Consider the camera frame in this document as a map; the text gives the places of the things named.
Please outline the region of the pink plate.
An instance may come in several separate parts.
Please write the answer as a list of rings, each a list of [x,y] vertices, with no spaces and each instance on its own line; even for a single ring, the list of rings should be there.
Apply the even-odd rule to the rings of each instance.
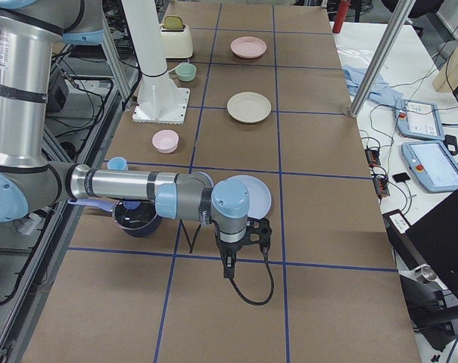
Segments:
[[[232,53],[243,59],[255,59],[266,53],[265,41],[253,36],[242,36],[230,44]]]

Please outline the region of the light blue plate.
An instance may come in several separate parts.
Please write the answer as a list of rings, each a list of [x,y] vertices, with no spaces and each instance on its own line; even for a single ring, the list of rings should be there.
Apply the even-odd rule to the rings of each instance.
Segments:
[[[235,175],[229,180],[241,182],[248,189],[248,217],[262,219],[267,216],[272,206],[272,194],[263,181],[251,175]]]

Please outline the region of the dark blue lidded pot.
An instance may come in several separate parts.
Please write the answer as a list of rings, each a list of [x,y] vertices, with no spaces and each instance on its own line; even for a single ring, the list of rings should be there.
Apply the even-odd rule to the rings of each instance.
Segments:
[[[154,233],[162,222],[155,205],[149,200],[118,200],[108,202],[97,199],[68,200],[69,204],[102,209],[111,214],[114,222],[132,237],[146,237]]]

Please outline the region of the light blue cup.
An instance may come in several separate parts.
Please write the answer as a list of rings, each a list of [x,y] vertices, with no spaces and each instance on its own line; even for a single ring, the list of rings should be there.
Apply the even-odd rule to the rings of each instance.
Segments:
[[[112,157],[107,162],[107,168],[109,170],[123,171],[128,170],[128,163],[124,157]]]

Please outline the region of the beige plate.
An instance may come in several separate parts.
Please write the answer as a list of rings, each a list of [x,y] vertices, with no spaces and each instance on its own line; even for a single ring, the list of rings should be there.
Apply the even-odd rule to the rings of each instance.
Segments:
[[[229,115],[241,123],[258,123],[271,113],[270,101],[256,92],[240,92],[227,102]]]

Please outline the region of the orange black electronics module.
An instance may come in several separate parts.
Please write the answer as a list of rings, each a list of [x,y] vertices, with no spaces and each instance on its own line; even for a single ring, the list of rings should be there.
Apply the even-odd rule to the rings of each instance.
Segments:
[[[376,166],[380,166],[381,165],[381,162],[380,162],[380,152],[378,149],[373,149],[373,148],[366,148],[365,149],[365,155],[366,155],[366,160],[367,160],[367,163],[369,164],[369,167],[376,167]]]

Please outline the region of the small black device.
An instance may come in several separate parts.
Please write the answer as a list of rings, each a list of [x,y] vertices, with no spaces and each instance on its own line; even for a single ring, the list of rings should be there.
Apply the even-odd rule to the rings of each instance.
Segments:
[[[396,183],[407,182],[410,180],[410,176],[406,172],[393,174],[392,178]]]

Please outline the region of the black laptop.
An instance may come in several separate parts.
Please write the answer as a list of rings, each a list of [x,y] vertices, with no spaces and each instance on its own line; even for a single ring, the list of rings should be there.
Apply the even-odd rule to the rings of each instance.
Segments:
[[[429,265],[458,294],[458,189],[413,224],[398,209],[383,219],[405,265],[411,269]]]

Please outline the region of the light blue cloth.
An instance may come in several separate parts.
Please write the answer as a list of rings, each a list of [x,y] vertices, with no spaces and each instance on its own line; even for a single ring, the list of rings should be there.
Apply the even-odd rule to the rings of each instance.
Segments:
[[[355,96],[367,69],[355,68],[345,64],[342,66],[342,70],[347,90],[351,96]],[[369,92],[368,99],[375,104],[395,107],[400,104],[402,97],[401,92],[394,90],[381,75],[378,75]]]

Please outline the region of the lower teach pendant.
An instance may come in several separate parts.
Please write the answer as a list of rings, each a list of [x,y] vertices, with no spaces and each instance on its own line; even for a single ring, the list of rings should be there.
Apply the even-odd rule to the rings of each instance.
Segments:
[[[458,164],[441,141],[406,142],[400,150],[410,171],[427,192],[458,189]]]

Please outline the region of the teach pendant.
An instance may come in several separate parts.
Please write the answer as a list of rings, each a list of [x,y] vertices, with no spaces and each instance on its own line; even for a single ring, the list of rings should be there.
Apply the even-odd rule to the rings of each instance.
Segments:
[[[458,189],[458,164],[441,141],[406,142],[400,150],[410,171],[427,192]]]
[[[403,137],[419,140],[444,140],[436,104],[402,98],[394,108],[397,129]]]

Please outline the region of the cream toaster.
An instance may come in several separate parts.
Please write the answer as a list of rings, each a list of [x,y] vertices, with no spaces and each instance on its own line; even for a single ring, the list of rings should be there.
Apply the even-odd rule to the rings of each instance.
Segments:
[[[160,24],[160,35],[167,59],[186,59],[194,47],[190,27],[177,15],[167,15]]]

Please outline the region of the upper teach pendant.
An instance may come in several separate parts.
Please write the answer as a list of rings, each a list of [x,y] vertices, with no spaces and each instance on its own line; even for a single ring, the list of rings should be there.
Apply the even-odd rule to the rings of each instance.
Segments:
[[[436,104],[402,98],[394,108],[397,129],[403,137],[419,140],[444,140]]]

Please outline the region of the red bottle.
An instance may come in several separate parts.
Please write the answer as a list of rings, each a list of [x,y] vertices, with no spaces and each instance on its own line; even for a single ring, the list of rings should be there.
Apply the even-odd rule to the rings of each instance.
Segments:
[[[341,28],[343,23],[345,22],[345,18],[347,16],[348,9],[350,7],[351,1],[350,0],[340,0],[338,5],[338,11],[336,17],[334,19],[334,24],[332,27],[332,32],[334,34],[339,34],[341,32]]]

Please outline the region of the aluminium frame post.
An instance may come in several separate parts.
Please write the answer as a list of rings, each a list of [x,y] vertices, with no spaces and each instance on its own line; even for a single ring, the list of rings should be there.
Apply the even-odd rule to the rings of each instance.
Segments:
[[[385,31],[378,43],[375,54],[370,61],[366,74],[363,77],[363,82],[354,96],[354,101],[352,102],[348,113],[350,117],[356,118],[361,111],[363,104],[369,96],[372,85],[379,75],[385,60],[390,54],[400,30],[414,4],[415,2],[412,0],[401,0],[397,3],[394,13],[388,21]]]

